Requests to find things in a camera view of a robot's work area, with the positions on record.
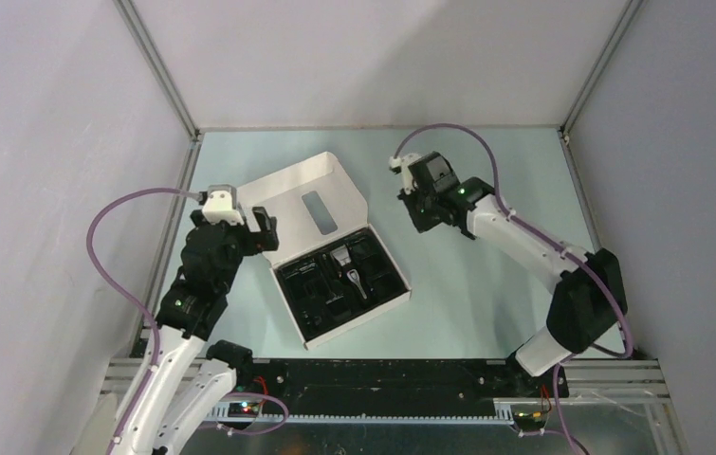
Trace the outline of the white cardboard kit box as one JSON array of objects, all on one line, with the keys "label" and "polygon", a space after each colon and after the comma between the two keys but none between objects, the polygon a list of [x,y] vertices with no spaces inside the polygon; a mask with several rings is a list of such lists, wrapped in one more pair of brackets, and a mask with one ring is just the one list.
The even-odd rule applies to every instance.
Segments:
[{"label": "white cardboard kit box", "polygon": [[412,288],[339,159],[322,152],[237,189],[245,209],[276,218],[272,280],[303,348],[324,343],[407,302]]}]

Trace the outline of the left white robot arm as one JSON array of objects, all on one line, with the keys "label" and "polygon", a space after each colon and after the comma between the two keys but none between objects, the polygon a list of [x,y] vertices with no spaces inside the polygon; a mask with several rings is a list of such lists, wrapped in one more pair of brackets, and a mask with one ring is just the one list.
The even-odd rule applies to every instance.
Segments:
[{"label": "left white robot arm", "polygon": [[263,207],[251,211],[255,230],[246,219],[231,223],[228,216],[203,209],[192,213],[194,227],[159,305],[149,357],[138,370],[138,383],[123,399],[108,453],[177,454],[221,398],[253,387],[251,351],[221,341],[224,353],[209,352],[193,384],[182,394],[176,392],[226,310],[242,261],[279,247],[276,218]]}]

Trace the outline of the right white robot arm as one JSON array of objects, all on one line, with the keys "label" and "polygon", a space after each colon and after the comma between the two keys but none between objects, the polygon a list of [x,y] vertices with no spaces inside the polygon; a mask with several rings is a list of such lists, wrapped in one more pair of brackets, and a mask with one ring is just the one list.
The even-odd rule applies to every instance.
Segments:
[{"label": "right white robot arm", "polygon": [[540,231],[484,180],[461,181],[438,152],[394,156],[389,165],[402,178],[398,198],[418,231],[448,225],[471,240],[485,240],[550,292],[545,325],[513,353],[515,364],[506,372],[516,394],[534,394],[546,371],[592,347],[627,314],[619,261],[611,251],[590,253]]}]

